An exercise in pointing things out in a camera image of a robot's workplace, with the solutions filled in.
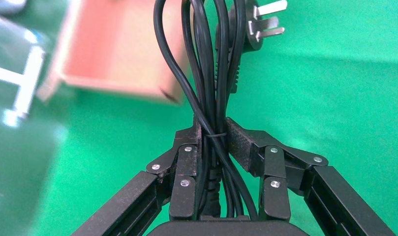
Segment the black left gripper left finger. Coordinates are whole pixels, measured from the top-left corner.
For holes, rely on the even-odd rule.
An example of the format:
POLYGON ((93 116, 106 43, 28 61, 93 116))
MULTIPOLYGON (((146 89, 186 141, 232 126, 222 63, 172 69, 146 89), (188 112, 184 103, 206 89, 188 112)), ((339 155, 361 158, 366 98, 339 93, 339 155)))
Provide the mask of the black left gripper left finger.
POLYGON ((201 157, 198 125, 176 132, 172 147, 135 175, 74 236, 141 236, 166 204, 171 220, 195 220, 201 157))

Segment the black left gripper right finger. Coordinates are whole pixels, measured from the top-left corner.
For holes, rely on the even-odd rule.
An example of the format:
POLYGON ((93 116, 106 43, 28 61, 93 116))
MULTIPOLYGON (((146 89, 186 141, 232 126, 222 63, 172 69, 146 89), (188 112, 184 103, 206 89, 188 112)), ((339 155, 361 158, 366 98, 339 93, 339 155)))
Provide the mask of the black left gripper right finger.
POLYGON ((288 222, 288 191, 302 196, 327 236, 391 236, 393 231, 343 176, 316 153, 287 146, 266 131, 226 119, 228 149, 260 178, 259 218, 288 222))

